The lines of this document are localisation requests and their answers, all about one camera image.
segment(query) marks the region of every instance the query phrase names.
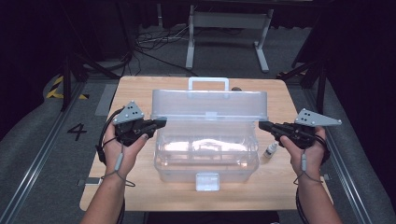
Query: gray carpet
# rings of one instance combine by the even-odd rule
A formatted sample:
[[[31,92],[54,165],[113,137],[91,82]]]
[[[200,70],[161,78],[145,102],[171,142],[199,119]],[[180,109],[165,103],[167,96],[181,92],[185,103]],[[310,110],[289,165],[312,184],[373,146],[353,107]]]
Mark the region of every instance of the gray carpet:
[[[262,73],[252,43],[259,36],[255,31],[243,31],[230,35],[219,31],[202,31],[196,36],[193,73],[203,77],[232,78],[275,78],[279,72],[289,71],[291,63],[304,43],[309,29],[271,29],[264,44],[264,54],[270,67],[268,74]],[[145,51],[147,54],[184,67],[187,41],[179,40],[160,49]],[[178,76],[188,77],[189,71],[154,60],[135,52],[137,59],[130,62],[124,75],[134,76]],[[43,90],[46,94],[52,83]],[[67,116],[54,147],[39,173],[33,187],[24,200],[15,223],[78,223],[83,216],[79,200],[83,187],[77,187],[79,179],[84,179],[90,171],[94,145],[106,121],[106,112],[111,103],[117,81],[108,80],[103,75],[92,74],[81,93],[89,94],[88,100],[76,100]],[[302,90],[299,86],[288,85],[290,95],[299,111],[314,109],[310,97],[312,90]],[[0,209],[4,211],[14,192],[40,150],[52,124],[60,115],[61,99],[46,99],[45,103],[22,119],[0,143]],[[348,122],[347,115],[340,106],[331,84],[327,84],[325,95],[325,115],[341,119],[343,125],[329,129],[343,160],[356,183],[361,200],[372,223],[396,223],[389,198],[365,158],[361,145]],[[68,133],[77,125],[83,125],[82,133],[76,141],[75,133]],[[322,173],[327,180],[334,205],[345,223],[359,223],[359,219],[346,194],[343,182],[334,169],[334,161],[328,161]],[[279,211],[282,224],[301,223],[296,211]],[[127,212],[124,223],[143,223],[143,213]]]

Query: white handle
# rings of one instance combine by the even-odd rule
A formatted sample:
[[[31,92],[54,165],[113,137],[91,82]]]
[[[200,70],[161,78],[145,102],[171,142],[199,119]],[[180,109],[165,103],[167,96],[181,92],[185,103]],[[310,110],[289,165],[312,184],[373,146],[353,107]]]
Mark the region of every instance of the white handle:
[[[189,91],[192,91],[192,82],[194,81],[207,81],[207,82],[224,82],[224,90],[230,90],[230,81],[227,77],[190,77],[189,78]]]

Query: white bottle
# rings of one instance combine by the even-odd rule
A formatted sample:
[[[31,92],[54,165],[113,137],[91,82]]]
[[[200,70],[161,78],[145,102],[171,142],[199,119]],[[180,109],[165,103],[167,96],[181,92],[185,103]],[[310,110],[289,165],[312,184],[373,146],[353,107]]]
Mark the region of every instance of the white bottle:
[[[269,145],[267,149],[264,151],[264,156],[266,158],[271,159],[276,152],[278,142],[274,142],[273,144]]]

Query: wooden table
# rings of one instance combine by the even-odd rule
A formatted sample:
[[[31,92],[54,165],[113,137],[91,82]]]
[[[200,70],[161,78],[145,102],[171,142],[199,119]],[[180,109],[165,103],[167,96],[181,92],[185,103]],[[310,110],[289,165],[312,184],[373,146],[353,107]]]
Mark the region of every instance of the wooden table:
[[[230,78],[230,88],[243,91],[267,91],[268,117],[272,122],[293,122],[297,116],[289,91],[282,80]],[[218,83],[196,83],[195,90],[221,90]],[[186,77],[123,77],[117,88],[110,114],[135,100],[149,119],[153,89],[186,90]],[[162,182],[154,168],[155,138],[149,139],[137,157],[127,179],[136,183],[126,188],[127,211],[233,211],[295,209],[296,175],[290,165],[290,154],[283,147],[272,159],[262,153],[274,142],[274,137],[256,128],[261,164],[245,183],[221,183],[220,191],[196,191],[194,183]],[[105,173],[105,166],[94,158],[90,177]],[[96,192],[97,186],[86,186],[80,202],[83,210]]]

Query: yellow and black tape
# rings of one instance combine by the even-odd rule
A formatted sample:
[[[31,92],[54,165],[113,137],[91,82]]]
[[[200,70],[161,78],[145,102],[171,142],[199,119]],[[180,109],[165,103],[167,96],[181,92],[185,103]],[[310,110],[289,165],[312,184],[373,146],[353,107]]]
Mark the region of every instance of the yellow and black tape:
[[[62,81],[64,81],[64,76],[59,75],[58,78],[54,81],[52,87],[49,90],[49,93],[47,93],[47,98],[58,98],[58,99],[63,99],[64,95],[61,93],[57,93],[56,91],[58,90],[59,85],[61,85]],[[88,100],[90,98],[89,94],[81,94],[78,99],[80,100]]]

